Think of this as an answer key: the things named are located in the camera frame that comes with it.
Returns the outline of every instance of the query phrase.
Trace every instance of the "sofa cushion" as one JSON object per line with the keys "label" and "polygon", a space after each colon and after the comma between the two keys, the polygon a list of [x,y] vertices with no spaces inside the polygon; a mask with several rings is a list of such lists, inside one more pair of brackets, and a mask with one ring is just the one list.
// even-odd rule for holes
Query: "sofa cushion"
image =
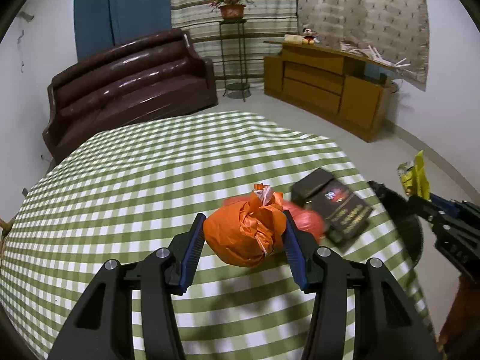
{"label": "sofa cushion", "polygon": [[144,71],[154,66],[181,59],[186,55],[188,55],[188,51],[183,40],[127,55],[56,88],[54,90],[55,100],[60,108],[64,108],[88,93],[94,92],[117,80],[138,71]]}
{"label": "sofa cushion", "polygon": [[95,135],[98,131],[95,131],[95,121],[100,115],[101,109],[95,109],[87,115],[75,120],[69,125],[65,135],[62,137],[58,146],[70,146],[73,140],[80,141],[80,144],[85,142],[88,138]]}
{"label": "sofa cushion", "polygon": [[100,112],[95,123],[108,130],[135,123],[135,120],[140,116],[148,115],[160,109],[167,114],[172,107],[181,107],[185,114],[189,112],[189,107],[199,108],[199,98],[207,97],[206,80],[184,74],[157,82],[112,100]]}
{"label": "sofa cushion", "polygon": [[105,104],[114,98],[121,97],[161,80],[189,73],[192,69],[191,58],[184,57],[132,74],[78,99],[76,102],[61,109],[61,114],[68,119],[78,118],[96,108],[104,107]]}
{"label": "sofa cushion", "polygon": [[129,56],[141,50],[180,40],[185,40],[185,35],[181,28],[171,28],[170,30],[162,31],[153,35],[143,36],[142,38],[132,40],[126,44],[99,52],[98,54],[78,61],[78,63],[70,66],[68,69],[65,69],[63,72],[52,78],[52,86],[54,88],[61,87],[89,71],[116,61],[124,56]]}

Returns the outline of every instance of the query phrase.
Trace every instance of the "cabinet door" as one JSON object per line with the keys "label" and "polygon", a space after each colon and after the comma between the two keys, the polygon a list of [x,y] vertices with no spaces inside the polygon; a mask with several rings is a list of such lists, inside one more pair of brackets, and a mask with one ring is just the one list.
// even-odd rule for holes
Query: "cabinet door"
{"label": "cabinet door", "polygon": [[263,81],[265,88],[282,91],[283,61],[277,56],[263,58]]}
{"label": "cabinet door", "polygon": [[370,130],[383,89],[381,85],[346,76],[339,116]]}

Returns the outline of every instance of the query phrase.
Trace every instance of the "potted plant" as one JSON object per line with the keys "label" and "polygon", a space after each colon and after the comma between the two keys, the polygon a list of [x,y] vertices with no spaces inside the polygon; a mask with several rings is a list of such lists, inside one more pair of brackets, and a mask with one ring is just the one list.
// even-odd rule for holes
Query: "potted plant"
{"label": "potted plant", "polygon": [[243,2],[252,3],[251,0],[213,0],[210,6],[213,7],[212,12],[215,9],[220,9],[224,19],[241,19],[245,8]]}

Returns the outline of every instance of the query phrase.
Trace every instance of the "black box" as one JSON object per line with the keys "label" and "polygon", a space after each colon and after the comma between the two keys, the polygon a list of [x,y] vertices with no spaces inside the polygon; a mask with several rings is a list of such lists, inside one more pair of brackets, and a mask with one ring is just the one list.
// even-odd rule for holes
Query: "black box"
{"label": "black box", "polygon": [[321,168],[295,183],[291,194],[292,202],[320,214],[328,226],[326,235],[335,244],[356,237],[368,225],[372,208]]}

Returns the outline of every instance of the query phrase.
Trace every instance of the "brown leather sofa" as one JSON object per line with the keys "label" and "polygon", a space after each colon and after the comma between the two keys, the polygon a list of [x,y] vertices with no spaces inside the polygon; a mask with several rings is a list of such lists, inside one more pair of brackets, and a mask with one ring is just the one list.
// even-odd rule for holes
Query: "brown leather sofa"
{"label": "brown leather sofa", "polygon": [[218,103],[213,64],[173,28],[93,55],[57,74],[48,87],[43,139],[57,163],[96,133]]}

